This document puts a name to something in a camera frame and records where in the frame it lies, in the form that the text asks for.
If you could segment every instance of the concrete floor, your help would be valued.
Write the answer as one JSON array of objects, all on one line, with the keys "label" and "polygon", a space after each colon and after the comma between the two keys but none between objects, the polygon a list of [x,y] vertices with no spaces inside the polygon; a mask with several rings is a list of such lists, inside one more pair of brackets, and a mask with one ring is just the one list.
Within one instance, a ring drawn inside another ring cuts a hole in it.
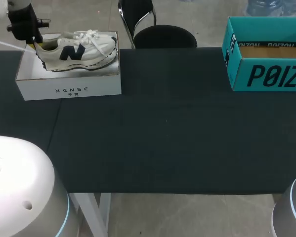
[{"label": "concrete floor", "polygon": [[[130,42],[118,13],[118,0],[33,0],[39,18],[52,20],[42,33],[118,31],[121,48]],[[153,0],[157,24],[190,31],[198,47],[221,46],[227,17],[242,15],[245,0]],[[0,40],[17,46],[0,20]],[[138,30],[153,24],[152,16]],[[0,45],[0,50],[12,48]],[[270,237],[272,195],[208,196],[113,194],[109,237]],[[89,236],[84,222],[83,237]]]},{"label": "concrete floor", "polygon": [[273,206],[272,195],[113,194],[108,237],[271,237]]},{"label": "concrete floor", "polygon": [[[118,12],[118,0],[32,0],[38,18],[52,20],[42,33],[99,30],[118,31],[120,48],[130,48],[130,42]],[[153,0],[157,24],[183,27],[196,38],[198,47],[221,46],[228,16],[242,15],[246,0]],[[8,18],[0,20],[0,40],[17,46],[17,41],[6,31]],[[151,26],[149,16],[138,26],[138,31]],[[11,50],[0,45],[0,50]]]}]

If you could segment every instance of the cardboard box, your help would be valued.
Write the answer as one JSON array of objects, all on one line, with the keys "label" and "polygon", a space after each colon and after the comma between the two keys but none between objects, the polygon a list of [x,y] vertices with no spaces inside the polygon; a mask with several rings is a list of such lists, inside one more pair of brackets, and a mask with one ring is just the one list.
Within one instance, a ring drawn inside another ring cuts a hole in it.
[{"label": "cardboard box", "polygon": [[[116,32],[103,33],[118,39]],[[46,34],[43,37],[55,38],[58,35]],[[35,52],[28,45],[26,49]],[[102,69],[48,72],[35,53],[25,51],[19,65],[16,83],[25,100],[118,95],[122,93],[119,61],[118,48],[118,54],[113,63]]]},{"label": "cardboard box", "polygon": [[229,17],[222,45],[235,91],[296,91],[296,17]]}]

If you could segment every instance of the chair back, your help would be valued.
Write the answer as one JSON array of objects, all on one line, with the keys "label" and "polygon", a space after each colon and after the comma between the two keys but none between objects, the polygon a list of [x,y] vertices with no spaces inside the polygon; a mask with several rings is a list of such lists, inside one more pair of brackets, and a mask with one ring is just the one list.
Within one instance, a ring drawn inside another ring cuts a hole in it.
[{"label": "chair back", "polygon": [[145,16],[151,12],[153,12],[155,16],[152,0],[119,0],[118,9],[123,19],[124,25],[128,30],[128,34],[131,36],[131,39],[133,38],[134,30],[137,24]]}]

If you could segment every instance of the shoe sole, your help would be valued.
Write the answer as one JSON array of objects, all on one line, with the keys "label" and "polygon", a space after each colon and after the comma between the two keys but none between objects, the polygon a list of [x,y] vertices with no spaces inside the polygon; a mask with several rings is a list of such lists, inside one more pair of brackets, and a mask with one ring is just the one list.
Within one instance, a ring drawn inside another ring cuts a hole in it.
[{"label": "shoe sole", "polygon": [[108,66],[109,64],[111,64],[115,60],[117,53],[118,53],[117,40],[115,37],[112,37],[112,39],[115,41],[115,48],[107,57],[103,56],[103,57],[99,57],[99,58],[95,58],[95,59],[87,60],[87,61],[78,61],[78,60],[61,61],[61,60],[59,60],[59,61],[56,61],[56,63],[58,63],[58,65],[55,65],[55,62],[45,63],[44,61],[42,61],[42,65],[47,71],[51,71],[51,72],[66,72],[66,71],[70,71],[73,69],[85,69],[88,71],[94,71],[94,70],[104,68],[104,67]]}]

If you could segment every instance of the chrome chair frame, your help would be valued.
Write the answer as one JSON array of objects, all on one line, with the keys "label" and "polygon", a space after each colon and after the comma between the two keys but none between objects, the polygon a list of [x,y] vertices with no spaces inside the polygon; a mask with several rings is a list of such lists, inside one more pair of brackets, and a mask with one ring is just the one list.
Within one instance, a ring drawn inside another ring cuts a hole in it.
[{"label": "chrome chair frame", "polygon": [[[119,1],[118,1],[118,11],[119,11],[119,14],[120,14],[120,16],[121,16],[121,18],[122,18],[122,20],[123,20],[124,27],[125,27],[125,29],[126,29],[126,31],[127,31],[127,34],[128,34],[128,37],[129,37],[129,40],[130,40],[130,43],[131,43],[131,47],[132,47],[133,49],[136,49],[136,47],[135,47],[135,45],[134,45],[134,42],[133,42],[133,37],[131,36],[131,33],[130,33],[130,30],[129,30],[129,27],[128,27],[127,22],[126,22],[126,20],[125,20],[125,18],[124,18],[124,12],[123,12],[123,9],[122,9],[122,1],[123,1],[123,0],[119,0]],[[155,11],[154,6],[153,6],[152,11],[149,11],[147,14],[145,14],[143,17],[141,17],[141,18],[139,19],[139,21],[135,24],[134,29],[133,29],[133,32],[135,31],[135,29],[136,29],[136,27],[138,26],[138,24],[139,24],[139,23],[140,23],[145,17],[147,17],[150,13],[153,13],[153,17],[154,17],[154,25],[157,24],[157,15],[156,15],[156,11]]]}]

